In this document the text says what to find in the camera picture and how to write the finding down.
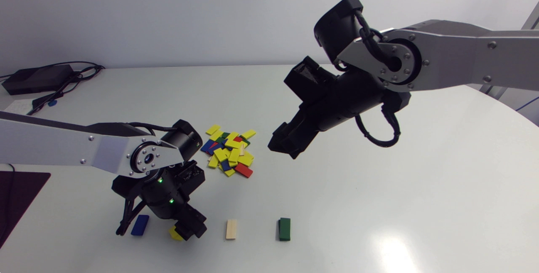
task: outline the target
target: black cable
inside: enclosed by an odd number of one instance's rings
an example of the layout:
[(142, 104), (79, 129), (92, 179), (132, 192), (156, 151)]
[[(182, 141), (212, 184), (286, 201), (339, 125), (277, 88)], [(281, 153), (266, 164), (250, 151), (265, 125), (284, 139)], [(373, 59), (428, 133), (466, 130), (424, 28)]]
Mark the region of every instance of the black cable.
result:
[(528, 104), (531, 104), (532, 102), (536, 101), (537, 99), (539, 99), (539, 96), (537, 96), (536, 98), (533, 98), (533, 99), (530, 100), (529, 102), (526, 102), (526, 104), (524, 104), (524, 105), (521, 106), (520, 108), (516, 109), (516, 111), (519, 111), (520, 109), (524, 108), (524, 107), (527, 106)]
[(9, 217), (8, 208), (9, 208), (9, 202), (10, 202), (10, 199), (11, 199), (11, 191), (12, 191), (12, 188), (13, 188), (13, 180), (15, 179), (15, 167), (11, 163), (8, 163), (8, 165), (13, 169), (13, 171), (11, 172), (11, 179), (10, 179), (9, 185), (8, 185), (8, 194), (7, 194), (6, 198), (5, 198), (4, 227), (2, 228), (2, 233), (0, 233), (0, 240), (2, 238), (4, 238), (5, 231), (8, 228), (8, 217)]
[(160, 126), (152, 125), (150, 123), (127, 123), (127, 124), (132, 126), (132, 127), (141, 127), (141, 128), (146, 128), (148, 130), (154, 129), (154, 130), (157, 130), (157, 131), (165, 131), (165, 132), (170, 132), (170, 131), (176, 131), (177, 130), (177, 128), (160, 127)]
[(370, 140), (373, 144), (379, 147), (387, 148), (393, 146), (397, 143), (397, 141), (399, 141), (400, 127), (394, 113), (386, 112), (385, 110), (382, 110), (382, 113), (384, 114), (384, 117), (389, 123), (389, 125), (391, 125), (391, 127), (393, 128), (393, 139), (391, 140), (383, 141), (377, 140), (375, 137), (372, 137), (371, 134), (366, 130), (365, 125), (363, 124), (359, 115), (356, 116), (356, 124), (358, 124), (358, 128), (365, 135), (365, 137), (367, 137), (367, 139)]

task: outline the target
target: blue object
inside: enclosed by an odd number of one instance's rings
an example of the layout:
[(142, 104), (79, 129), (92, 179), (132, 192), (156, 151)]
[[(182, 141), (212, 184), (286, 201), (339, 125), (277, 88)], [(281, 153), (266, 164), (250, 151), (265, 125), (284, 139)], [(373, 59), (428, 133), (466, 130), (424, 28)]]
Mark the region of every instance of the blue object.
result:
[(209, 139), (208, 142), (205, 143), (204, 146), (202, 146), (202, 148), (200, 148), (200, 150), (201, 150), (202, 152), (207, 152), (208, 150), (210, 150), (210, 147), (211, 147), (211, 145), (213, 145), (214, 142), (215, 142), (215, 141)]
[(139, 215), (136, 218), (135, 225), (133, 225), (133, 230), (131, 230), (131, 235), (142, 236), (144, 230), (146, 230), (146, 225), (148, 224), (149, 215)]
[(231, 169), (229, 165), (229, 160), (226, 159), (225, 161), (221, 162), (221, 166), (223, 166), (223, 171), (228, 171)]
[(208, 154), (213, 155), (213, 151), (217, 149), (222, 149), (224, 147), (225, 146), (223, 144), (216, 144), (213, 148), (210, 148), (210, 150), (208, 150)]

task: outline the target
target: green wooden block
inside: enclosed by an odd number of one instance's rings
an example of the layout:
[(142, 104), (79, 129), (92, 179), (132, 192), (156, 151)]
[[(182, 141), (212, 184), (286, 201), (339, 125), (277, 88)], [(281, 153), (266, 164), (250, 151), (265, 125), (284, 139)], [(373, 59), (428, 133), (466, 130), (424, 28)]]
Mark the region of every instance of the green wooden block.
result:
[(279, 219), (279, 241), (290, 241), (290, 219)]
[(247, 143), (247, 145), (250, 145), (250, 141), (246, 140), (243, 136), (241, 137), (241, 141), (245, 141)]

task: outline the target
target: white table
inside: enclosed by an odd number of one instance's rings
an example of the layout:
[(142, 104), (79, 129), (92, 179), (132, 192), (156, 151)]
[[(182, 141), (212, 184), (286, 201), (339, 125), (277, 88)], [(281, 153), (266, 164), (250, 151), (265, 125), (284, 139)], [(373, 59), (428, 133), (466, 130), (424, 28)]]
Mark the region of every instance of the white table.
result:
[[(123, 199), (113, 174), (17, 166), (52, 177), (0, 250), (0, 272), (537, 272), (539, 130), (462, 86), (412, 94), (399, 143), (379, 148), (354, 121), (320, 133), (296, 160), (268, 150), (299, 99), (291, 66), (106, 70), (37, 116), (67, 123), (189, 121), (255, 129), (250, 179), (206, 168), (191, 205), (208, 220), (177, 242), (155, 217), (142, 237), (114, 234)], [(379, 109), (363, 115), (381, 139)], [(194, 159), (201, 166), (207, 155)], [(291, 241), (275, 240), (279, 217)], [(237, 240), (224, 239), (237, 219)]]

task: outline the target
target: wooden block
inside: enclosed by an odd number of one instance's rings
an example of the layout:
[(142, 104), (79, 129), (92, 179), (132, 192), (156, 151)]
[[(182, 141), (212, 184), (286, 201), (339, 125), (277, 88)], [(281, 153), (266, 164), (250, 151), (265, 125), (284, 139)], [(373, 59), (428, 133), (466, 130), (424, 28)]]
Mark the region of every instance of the wooden block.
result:
[(232, 133), (230, 133), (230, 134), (227, 136), (227, 139), (228, 139), (229, 141), (232, 141), (232, 140), (234, 140), (234, 138), (236, 138), (236, 137), (237, 137), (237, 132), (232, 132)]
[(170, 229), (169, 229), (169, 234), (170, 234), (170, 237), (172, 237), (173, 239), (177, 240), (177, 241), (182, 241), (183, 240), (183, 237), (181, 237), (177, 232), (176, 232), (176, 227), (175, 225), (173, 225)]
[(225, 142), (225, 146), (226, 147), (230, 147), (230, 148), (234, 148), (234, 149), (239, 149), (239, 147), (241, 146), (239, 142), (237, 141), (234, 141), (232, 139), (228, 139), (227, 142)]
[(208, 163), (208, 167), (214, 169), (217, 168), (217, 164), (219, 164), (219, 160), (217, 159), (217, 156), (213, 155)]
[(253, 163), (253, 159), (249, 158), (247, 156), (239, 156), (237, 158), (237, 162), (238, 162), (238, 164), (243, 163), (245, 166), (250, 166), (251, 163)]
[(227, 234), (225, 235), (225, 238), (227, 240), (235, 240), (236, 232), (237, 232), (237, 220), (236, 219), (227, 220)]
[(247, 150), (245, 150), (245, 155), (244, 156), (246, 156), (248, 158), (251, 158), (251, 159), (254, 159), (254, 156), (251, 155)]
[(253, 174), (253, 171), (250, 168), (246, 167), (243, 163), (237, 164), (234, 170), (247, 178), (251, 177), (251, 175)]
[(229, 156), (229, 161), (237, 161), (239, 157), (239, 149), (232, 149)]
[(212, 127), (210, 127), (207, 131), (206, 131), (206, 134), (208, 135), (213, 135), (218, 129), (220, 129), (221, 127), (219, 125), (213, 125)]
[(217, 156), (217, 160), (219, 160), (219, 162), (227, 160), (227, 155), (225, 154), (225, 151), (223, 149), (217, 149), (213, 151), (213, 154)]
[(210, 139), (216, 141), (219, 137), (221, 137), (221, 135), (223, 135), (223, 131), (217, 130), (210, 136)]
[(230, 170), (224, 171), (224, 172), (228, 177), (231, 177), (235, 173), (235, 171), (233, 169), (230, 169)]
[(279, 241), (290, 241), (290, 219), (279, 219)]
[(249, 130), (241, 135), (241, 137), (244, 137), (245, 139), (249, 139), (253, 137), (256, 134), (254, 130)]

